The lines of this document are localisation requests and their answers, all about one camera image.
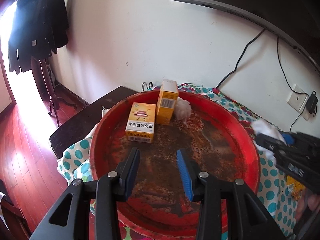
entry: wall outlet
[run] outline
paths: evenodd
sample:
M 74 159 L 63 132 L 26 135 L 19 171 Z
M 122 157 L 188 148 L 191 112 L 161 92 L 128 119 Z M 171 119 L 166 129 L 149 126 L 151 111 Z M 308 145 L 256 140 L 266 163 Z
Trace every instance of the wall outlet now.
M 298 87 L 296 84 L 293 85 L 292 89 L 294 91 L 303 93 L 303 90 Z M 289 97 L 287 99 L 287 103 L 292 106 L 293 109 L 295 109 L 298 113 L 300 113 L 304 119 L 308 120 L 310 117 L 309 112 L 304 109 L 304 106 L 306 105 L 308 101 L 308 97 L 306 94 L 297 94 L 291 91 L 289 94 Z

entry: power adapter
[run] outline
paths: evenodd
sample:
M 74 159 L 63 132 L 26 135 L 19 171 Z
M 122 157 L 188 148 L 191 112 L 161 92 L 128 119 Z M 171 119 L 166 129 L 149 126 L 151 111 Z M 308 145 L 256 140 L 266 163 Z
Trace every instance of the power adapter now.
M 316 114 L 316 105 L 318 101 L 319 100 L 316 97 L 316 92 L 313 91 L 306 103 L 306 109 L 309 111 L 310 114 Z

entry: cartoon mouth illustration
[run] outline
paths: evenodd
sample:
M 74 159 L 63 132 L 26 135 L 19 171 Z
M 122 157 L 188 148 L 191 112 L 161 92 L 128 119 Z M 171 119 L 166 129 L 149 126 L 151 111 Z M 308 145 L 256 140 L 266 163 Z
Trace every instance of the cartoon mouth illustration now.
M 147 113 L 145 111 L 138 111 L 134 114 L 135 116 L 143 116 L 143 117 L 147 117 Z

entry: television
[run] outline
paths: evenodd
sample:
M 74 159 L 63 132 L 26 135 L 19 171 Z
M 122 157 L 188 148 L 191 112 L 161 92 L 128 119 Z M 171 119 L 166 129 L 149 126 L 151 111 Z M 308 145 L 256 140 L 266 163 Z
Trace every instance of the television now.
M 222 10 L 260 25 L 307 57 L 320 75 L 320 0 L 175 0 Z

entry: blue gripper pad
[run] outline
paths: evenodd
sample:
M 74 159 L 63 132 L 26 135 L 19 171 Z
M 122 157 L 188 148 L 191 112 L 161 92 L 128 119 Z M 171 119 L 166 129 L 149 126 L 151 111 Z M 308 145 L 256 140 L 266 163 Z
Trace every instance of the blue gripper pad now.
M 133 187 L 134 187 L 134 181 L 137 176 L 139 164 L 140 164 L 140 151 L 137 148 L 132 148 L 131 153 L 133 154 L 135 152 L 134 158 L 132 160 L 132 164 L 130 166 L 128 176 L 126 178 L 125 182 L 125 191 L 124 191 L 124 197 L 126 200 L 131 196 Z
M 177 165 L 180 172 L 184 193 L 186 194 L 188 199 L 192 201 L 194 196 L 192 191 L 192 181 L 186 163 L 181 154 L 181 150 L 177 151 Z

